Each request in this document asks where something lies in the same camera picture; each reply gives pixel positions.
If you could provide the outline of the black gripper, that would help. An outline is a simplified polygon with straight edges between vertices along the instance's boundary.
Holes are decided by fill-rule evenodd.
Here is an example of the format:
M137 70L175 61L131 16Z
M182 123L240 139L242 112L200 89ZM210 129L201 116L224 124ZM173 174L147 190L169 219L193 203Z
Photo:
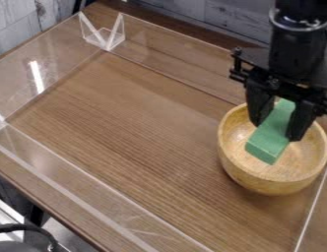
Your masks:
M313 121L327 115L327 50L313 69L301 77L277 73L268 63L266 48L236 47L229 78L244 85L249 119L258 127L274 108L276 97L293 102L285 136L303 139Z

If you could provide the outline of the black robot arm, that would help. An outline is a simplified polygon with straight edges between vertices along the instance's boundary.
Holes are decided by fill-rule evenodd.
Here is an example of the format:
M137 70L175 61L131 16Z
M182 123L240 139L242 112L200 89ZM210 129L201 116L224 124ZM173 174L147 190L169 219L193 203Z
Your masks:
M327 0L276 0L270 44L234 48L229 78L244 85L250 122L258 126L276 99L293 102L285 137L298 141L327 115Z

